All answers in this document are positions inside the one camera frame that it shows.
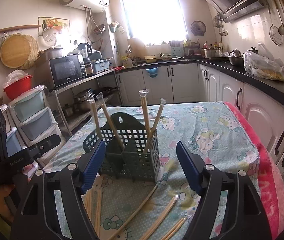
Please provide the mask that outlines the left hand painted nails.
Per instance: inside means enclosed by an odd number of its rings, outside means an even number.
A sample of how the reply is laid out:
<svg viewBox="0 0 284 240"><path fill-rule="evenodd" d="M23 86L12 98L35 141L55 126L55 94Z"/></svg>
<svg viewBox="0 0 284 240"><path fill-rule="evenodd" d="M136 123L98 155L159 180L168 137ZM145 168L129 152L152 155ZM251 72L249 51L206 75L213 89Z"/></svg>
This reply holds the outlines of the left hand painted nails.
<svg viewBox="0 0 284 240"><path fill-rule="evenodd" d="M0 215L1 217L9 223L13 222L14 215L9 209L5 198L8 197L11 191L15 188L15 185L2 185L0 186Z"/></svg>

